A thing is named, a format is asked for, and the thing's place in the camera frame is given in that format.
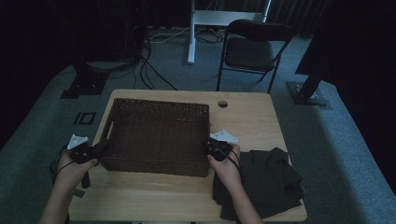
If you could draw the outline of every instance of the chair backrest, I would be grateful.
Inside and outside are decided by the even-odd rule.
[[[236,20],[226,28],[226,33],[241,35],[256,41],[284,41],[293,38],[293,31],[288,25],[262,21]]]

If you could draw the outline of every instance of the desk leg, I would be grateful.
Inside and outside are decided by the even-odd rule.
[[[190,33],[190,47],[189,47],[189,59],[188,64],[194,63],[195,58],[195,0],[191,0],[191,33]]]

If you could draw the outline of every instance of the forearm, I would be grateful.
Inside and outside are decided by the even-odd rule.
[[[242,224],[262,223],[262,219],[256,212],[242,185],[229,191],[233,198],[235,213]]]
[[[73,197],[73,190],[54,189],[40,219],[40,224],[65,223]]]

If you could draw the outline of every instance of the white desk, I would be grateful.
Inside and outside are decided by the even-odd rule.
[[[268,1],[267,6],[264,7],[263,13],[254,13],[195,10],[195,0],[191,0],[191,36],[188,63],[193,64],[195,61],[195,25],[227,26],[230,22],[239,19],[265,21],[270,3],[271,1]]]

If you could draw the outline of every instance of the basket handle hole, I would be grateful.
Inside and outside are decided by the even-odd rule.
[[[218,101],[218,106],[221,108],[226,108],[228,106],[228,103],[227,103],[227,101],[221,100],[221,101]]]
[[[110,128],[108,129],[108,132],[107,132],[107,140],[110,138],[110,135],[111,135],[111,131],[113,130],[113,125],[114,125],[114,121],[111,121],[111,124],[110,124]]]

